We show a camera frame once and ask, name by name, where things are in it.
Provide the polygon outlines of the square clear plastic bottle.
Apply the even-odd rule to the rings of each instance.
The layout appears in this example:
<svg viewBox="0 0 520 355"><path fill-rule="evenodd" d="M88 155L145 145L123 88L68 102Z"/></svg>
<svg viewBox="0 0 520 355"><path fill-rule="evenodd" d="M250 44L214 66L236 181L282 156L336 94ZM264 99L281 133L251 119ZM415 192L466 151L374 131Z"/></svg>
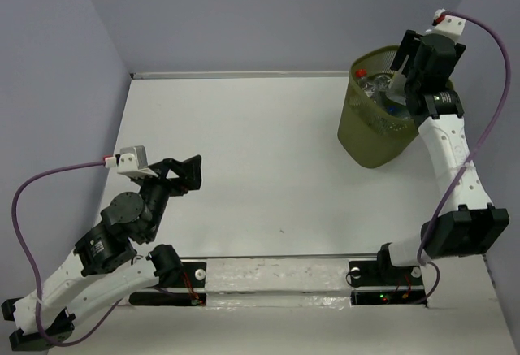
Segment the square clear plastic bottle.
<svg viewBox="0 0 520 355"><path fill-rule="evenodd" d="M393 101L402 106L406 103L405 82L406 77L402 73L403 68L396 71L392 77L390 85L386 90L386 97L389 101Z"/></svg>

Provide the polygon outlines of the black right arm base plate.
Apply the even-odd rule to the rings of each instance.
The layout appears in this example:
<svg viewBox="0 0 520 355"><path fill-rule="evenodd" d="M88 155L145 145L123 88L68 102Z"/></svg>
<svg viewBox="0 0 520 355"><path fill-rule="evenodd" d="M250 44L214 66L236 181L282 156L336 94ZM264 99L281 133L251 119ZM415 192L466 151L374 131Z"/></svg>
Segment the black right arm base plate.
<svg viewBox="0 0 520 355"><path fill-rule="evenodd" d="M414 275L413 267L380 269L376 260L349 262L345 276L351 287L352 305L425 304L426 289L422 274Z"/></svg>

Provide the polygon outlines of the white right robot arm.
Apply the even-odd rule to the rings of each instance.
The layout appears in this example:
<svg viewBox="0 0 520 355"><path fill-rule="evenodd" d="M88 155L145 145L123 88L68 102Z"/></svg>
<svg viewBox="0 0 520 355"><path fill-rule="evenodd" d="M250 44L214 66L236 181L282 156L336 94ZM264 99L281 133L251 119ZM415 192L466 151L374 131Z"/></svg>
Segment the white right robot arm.
<svg viewBox="0 0 520 355"><path fill-rule="evenodd" d="M479 178L465 132L464 109L449 77L465 46L439 33L407 31L391 68L405 77L405 104L430 155L442 195L419 234L382 245L375 277L391 284L404 267L440 258L484 255L509 225Z"/></svg>

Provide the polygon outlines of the blue label water bottle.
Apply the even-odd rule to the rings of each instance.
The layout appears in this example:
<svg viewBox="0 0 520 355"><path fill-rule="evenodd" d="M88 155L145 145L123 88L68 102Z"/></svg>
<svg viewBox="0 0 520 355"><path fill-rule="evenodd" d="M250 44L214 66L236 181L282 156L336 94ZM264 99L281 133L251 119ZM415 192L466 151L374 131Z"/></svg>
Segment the blue label water bottle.
<svg viewBox="0 0 520 355"><path fill-rule="evenodd" d="M386 111L389 115L398 116L401 112L401 108L399 106L387 106Z"/></svg>

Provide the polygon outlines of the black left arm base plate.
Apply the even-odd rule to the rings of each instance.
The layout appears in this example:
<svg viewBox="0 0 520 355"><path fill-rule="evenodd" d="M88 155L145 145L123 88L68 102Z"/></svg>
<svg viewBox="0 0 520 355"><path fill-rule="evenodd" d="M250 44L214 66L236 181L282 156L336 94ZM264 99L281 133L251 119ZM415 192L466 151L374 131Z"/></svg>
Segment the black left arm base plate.
<svg viewBox="0 0 520 355"><path fill-rule="evenodd" d="M156 284L131 293L126 302L132 306L198 307L206 305L206 262L183 261L184 273L167 287Z"/></svg>

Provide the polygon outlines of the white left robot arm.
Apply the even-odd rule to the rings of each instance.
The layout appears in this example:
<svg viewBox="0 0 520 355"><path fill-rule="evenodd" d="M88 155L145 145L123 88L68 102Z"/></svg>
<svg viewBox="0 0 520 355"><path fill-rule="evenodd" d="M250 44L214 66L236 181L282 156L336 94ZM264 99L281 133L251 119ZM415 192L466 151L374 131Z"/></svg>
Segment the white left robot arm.
<svg viewBox="0 0 520 355"><path fill-rule="evenodd" d="M92 167L114 168L138 185L138 192L117 195L100 213L100 222L74 245L62 265L43 279L18 221L22 192L35 181L65 171ZM69 337L83 319L103 307L114 310L129 294L143 288L168 293L182 284L191 303L203 305L190 273L172 245L157 245L143 258L134 244L149 244L158 233L172 197L202 186L202 157L178 161L164 158L148 164L138 148L124 149L100 161L48 170L24 181L11 202L15 235L35 278L35 290L25 297L5 300L4 320L15 323L9 341L14 352L40 352L72 346Z"/></svg>

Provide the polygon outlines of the clear ribbed water bottle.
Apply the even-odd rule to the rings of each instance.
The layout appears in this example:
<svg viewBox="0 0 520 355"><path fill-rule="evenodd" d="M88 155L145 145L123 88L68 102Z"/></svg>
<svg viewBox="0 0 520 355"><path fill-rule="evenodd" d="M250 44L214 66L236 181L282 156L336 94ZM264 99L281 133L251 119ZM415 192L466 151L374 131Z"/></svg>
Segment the clear ribbed water bottle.
<svg viewBox="0 0 520 355"><path fill-rule="evenodd" d="M381 73L373 76L372 82L378 91L386 92L392 85L392 75Z"/></svg>

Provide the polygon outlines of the red cap clear bottle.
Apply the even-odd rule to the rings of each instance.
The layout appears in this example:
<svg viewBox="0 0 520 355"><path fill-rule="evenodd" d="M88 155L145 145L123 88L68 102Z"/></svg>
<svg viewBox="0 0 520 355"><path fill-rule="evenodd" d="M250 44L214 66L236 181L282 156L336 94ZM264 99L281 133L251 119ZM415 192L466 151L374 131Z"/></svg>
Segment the red cap clear bottle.
<svg viewBox="0 0 520 355"><path fill-rule="evenodd" d="M364 94L374 103L381 103L381 93L374 81L369 78L367 71L363 68L357 69L354 75L358 86Z"/></svg>

